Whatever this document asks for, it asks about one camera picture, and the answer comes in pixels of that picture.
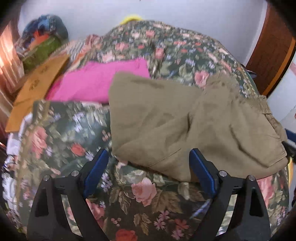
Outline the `olive green pants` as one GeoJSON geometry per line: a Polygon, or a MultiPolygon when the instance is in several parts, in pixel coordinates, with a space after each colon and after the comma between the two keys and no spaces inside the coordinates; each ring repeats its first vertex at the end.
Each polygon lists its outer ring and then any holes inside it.
{"type": "Polygon", "coordinates": [[[196,178],[189,165],[194,148],[240,178],[264,178],[288,163],[287,134],[266,97],[244,97],[225,74],[211,76],[199,89],[119,72],[109,107],[113,155],[182,182],[196,178]]]}

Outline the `floral dark green quilt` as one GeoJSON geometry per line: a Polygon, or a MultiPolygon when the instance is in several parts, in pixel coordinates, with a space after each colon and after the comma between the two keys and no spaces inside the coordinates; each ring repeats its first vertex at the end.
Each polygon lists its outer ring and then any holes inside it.
{"type": "Polygon", "coordinates": [[[286,132],[215,39],[89,36],[3,166],[1,240],[269,240],[286,132]]]}

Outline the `wooden lap desk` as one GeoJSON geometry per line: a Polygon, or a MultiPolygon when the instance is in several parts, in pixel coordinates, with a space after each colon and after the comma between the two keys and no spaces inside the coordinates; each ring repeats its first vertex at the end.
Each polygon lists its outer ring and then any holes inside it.
{"type": "Polygon", "coordinates": [[[5,128],[7,133],[20,130],[21,122],[32,110],[34,102],[45,97],[54,80],[69,62],[69,59],[70,56],[68,54],[53,57],[38,66],[28,76],[13,104],[13,109],[5,128]]]}

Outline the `pink folded garment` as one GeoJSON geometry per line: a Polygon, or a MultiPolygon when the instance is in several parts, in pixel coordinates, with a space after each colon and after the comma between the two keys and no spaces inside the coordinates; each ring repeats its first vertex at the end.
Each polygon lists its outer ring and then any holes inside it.
{"type": "Polygon", "coordinates": [[[108,91],[112,78],[119,71],[149,78],[147,61],[144,59],[109,63],[90,61],[84,67],[61,76],[51,87],[45,99],[108,103],[108,91]]]}

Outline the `orange pink curtain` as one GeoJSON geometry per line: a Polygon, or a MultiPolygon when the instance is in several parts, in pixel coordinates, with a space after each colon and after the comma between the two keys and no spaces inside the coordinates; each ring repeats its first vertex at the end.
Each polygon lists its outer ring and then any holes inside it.
{"type": "Polygon", "coordinates": [[[9,22],[1,32],[1,120],[6,121],[13,108],[13,92],[24,76],[22,61],[19,59],[14,43],[18,32],[9,22]]]}

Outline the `green storage box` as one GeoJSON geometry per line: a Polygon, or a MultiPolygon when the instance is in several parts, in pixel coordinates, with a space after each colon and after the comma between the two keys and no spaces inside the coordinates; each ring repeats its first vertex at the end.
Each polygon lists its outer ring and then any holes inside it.
{"type": "Polygon", "coordinates": [[[27,52],[22,58],[24,72],[27,74],[43,63],[61,45],[61,41],[53,36],[27,52]]]}

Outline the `striped bed sheet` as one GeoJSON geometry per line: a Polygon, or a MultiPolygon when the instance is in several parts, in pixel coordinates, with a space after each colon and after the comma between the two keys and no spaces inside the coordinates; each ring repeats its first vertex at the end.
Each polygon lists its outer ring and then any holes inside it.
{"type": "Polygon", "coordinates": [[[72,40],[55,50],[50,55],[50,58],[65,54],[69,55],[66,72],[73,71],[79,68],[79,65],[85,55],[96,45],[100,45],[101,41],[102,37],[95,34],[88,35],[85,39],[72,40]]]}

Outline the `brown wooden door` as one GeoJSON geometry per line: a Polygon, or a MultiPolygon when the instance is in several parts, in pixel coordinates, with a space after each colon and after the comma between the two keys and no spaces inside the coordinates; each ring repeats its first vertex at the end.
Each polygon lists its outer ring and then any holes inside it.
{"type": "Polygon", "coordinates": [[[276,88],[295,53],[295,38],[281,15],[267,5],[264,24],[247,70],[256,74],[254,83],[260,94],[268,96],[276,88]]]}

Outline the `blue clothes pile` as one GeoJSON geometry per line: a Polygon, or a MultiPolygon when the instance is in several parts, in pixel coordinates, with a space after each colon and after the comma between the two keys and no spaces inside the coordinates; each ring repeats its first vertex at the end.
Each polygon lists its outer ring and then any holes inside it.
{"type": "Polygon", "coordinates": [[[67,40],[69,35],[62,19],[57,15],[41,15],[37,19],[30,21],[21,36],[21,40],[26,42],[34,37],[38,31],[41,34],[54,35],[61,41],[67,40]]]}

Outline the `yellow bed footboard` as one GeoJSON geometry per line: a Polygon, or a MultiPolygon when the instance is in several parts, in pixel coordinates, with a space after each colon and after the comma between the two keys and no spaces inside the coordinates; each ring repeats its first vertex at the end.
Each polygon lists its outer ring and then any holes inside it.
{"type": "Polygon", "coordinates": [[[143,18],[139,15],[129,15],[124,17],[124,19],[120,22],[120,25],[127,24],[128,22],[131,22],[131,21],[141,21],[141,20],[143,20],[143,18]]]}

